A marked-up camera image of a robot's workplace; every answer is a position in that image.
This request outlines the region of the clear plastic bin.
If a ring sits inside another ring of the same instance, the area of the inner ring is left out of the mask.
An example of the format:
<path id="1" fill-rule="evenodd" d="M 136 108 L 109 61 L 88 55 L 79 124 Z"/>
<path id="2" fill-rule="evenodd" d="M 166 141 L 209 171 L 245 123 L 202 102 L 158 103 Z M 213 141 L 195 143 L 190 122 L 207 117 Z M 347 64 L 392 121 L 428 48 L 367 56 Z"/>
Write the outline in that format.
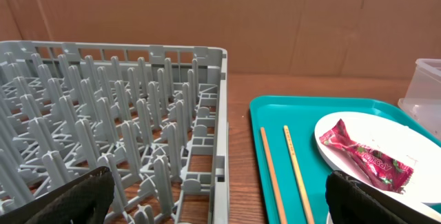
<path id="1" fill-rule="evenodd" d="M 440 60 L 417 59 L 416 69 L 398 106 L 440 139 Z"/>

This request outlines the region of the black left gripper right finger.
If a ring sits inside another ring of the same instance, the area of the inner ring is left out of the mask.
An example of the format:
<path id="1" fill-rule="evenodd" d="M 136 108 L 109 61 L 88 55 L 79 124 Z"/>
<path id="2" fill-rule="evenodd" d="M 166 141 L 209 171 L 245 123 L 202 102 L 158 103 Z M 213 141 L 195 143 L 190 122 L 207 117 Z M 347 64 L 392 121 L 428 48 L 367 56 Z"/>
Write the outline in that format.
<path id="1" fill-rule="evenodd" d="M 335 224 L 439 222 L 340 170 L 334 170 L 327 177 L 325 198 Z"/>

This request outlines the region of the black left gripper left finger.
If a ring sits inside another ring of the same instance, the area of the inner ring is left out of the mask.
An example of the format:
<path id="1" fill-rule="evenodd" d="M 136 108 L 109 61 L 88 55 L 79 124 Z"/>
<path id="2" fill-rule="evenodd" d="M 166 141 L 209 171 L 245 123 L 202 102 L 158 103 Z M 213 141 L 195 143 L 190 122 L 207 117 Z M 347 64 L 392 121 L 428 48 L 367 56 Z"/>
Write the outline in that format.
<path id="1" fill-rule="evenodd" d="M 1 216 L 1 223 L 102 224 L 114 200 L 110 168 L 101 166 Z"/>

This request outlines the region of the grey plastic dish rack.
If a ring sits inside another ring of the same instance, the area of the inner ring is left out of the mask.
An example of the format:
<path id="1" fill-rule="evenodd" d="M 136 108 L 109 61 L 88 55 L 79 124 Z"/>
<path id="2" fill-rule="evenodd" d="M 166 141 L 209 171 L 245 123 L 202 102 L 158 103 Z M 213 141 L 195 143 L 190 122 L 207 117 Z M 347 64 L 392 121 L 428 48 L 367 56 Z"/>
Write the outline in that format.
<path id="1" fill-rule="evenodd" d="M 1 216 L 106 166 L 104 223 L 181 223 L 192 196 L 226 223 L 227 150 L 225 49 L 1 43 Z"/>

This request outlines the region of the teal plastic tray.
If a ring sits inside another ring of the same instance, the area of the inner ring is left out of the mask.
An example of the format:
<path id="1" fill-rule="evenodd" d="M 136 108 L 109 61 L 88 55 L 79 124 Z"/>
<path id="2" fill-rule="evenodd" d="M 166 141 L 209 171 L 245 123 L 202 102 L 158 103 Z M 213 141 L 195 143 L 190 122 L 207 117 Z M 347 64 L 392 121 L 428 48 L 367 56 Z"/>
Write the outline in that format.
<path id="1" fill-rule="evenodd" d="M 380 116 L 405 125 L 440 146 L 430 132 L 401 109 L 375 99 L 309 96 L 260 96 L 249 105 L 260 182 L 269 223 L 279 223 L 260 128 L 267 135 L 278 185 L 289 223 L 305 223 L 294 169 L 291 164 L 283 126 L 287 125 L 294 144 L 302 178 L 316 223 L 326 223 L 329 212 L 325 200 L 325 182 L 333 170 L 322 158 L 314 129 L 324 116 L 334 112 L 361 112 Z"/>

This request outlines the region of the red candy wrapper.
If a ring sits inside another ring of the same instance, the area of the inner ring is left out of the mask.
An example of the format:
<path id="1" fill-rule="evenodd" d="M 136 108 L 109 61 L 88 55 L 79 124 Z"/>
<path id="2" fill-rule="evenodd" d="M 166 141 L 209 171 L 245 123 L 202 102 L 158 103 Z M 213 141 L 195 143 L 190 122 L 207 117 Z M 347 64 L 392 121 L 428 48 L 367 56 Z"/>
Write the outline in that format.
<path id="1" fill-rule="evenodd" d="M 369 178 L 372 185 L 381 190 L 401 193 L 413 174 L 412 167 L 380 150 L 352 140 L 342 119 L 319 140 L 323 145 L 345 152 Z"/>

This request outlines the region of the white round plate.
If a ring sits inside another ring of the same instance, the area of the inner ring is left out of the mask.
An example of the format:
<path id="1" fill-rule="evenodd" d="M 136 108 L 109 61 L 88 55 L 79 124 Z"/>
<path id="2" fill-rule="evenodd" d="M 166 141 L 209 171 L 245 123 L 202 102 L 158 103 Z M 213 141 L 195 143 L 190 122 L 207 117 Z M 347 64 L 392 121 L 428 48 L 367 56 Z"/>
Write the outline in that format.
<path id="1" fill-rule="evenodd" d="M 413 168 L 402 195 L 426 205 L 440 203 L 440 146 L 411 128 L 389 119 L 361 112 L 334 112 L 322 117 L 314 135 L 320 155 L 333 170 L 342 170 L 370 184 L 349 155 L 320 142 L 320 137 L 343 120 L 352 140 L 368 145 Z"/>

